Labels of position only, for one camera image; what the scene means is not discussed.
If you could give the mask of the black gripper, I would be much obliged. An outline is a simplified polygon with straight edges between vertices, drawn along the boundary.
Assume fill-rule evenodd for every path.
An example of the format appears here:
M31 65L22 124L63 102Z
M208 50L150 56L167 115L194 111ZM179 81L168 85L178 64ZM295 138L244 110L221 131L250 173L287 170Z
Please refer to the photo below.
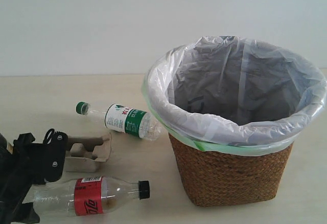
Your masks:
M14 144L1 135L1 210L10 210L7 223L40 223L34 206L42 204L46 189L42 157L48 143L48 135L36 143L31 133L23 133Z

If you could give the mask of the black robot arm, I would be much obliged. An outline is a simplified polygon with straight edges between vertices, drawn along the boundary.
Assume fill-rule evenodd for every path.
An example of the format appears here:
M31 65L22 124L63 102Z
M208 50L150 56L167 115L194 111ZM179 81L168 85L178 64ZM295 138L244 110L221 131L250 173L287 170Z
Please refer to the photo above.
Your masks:
M1 136L1 223L40 223L33 203L23 203L38 178L24 144L33 141L32 135L21 135L12 146Z

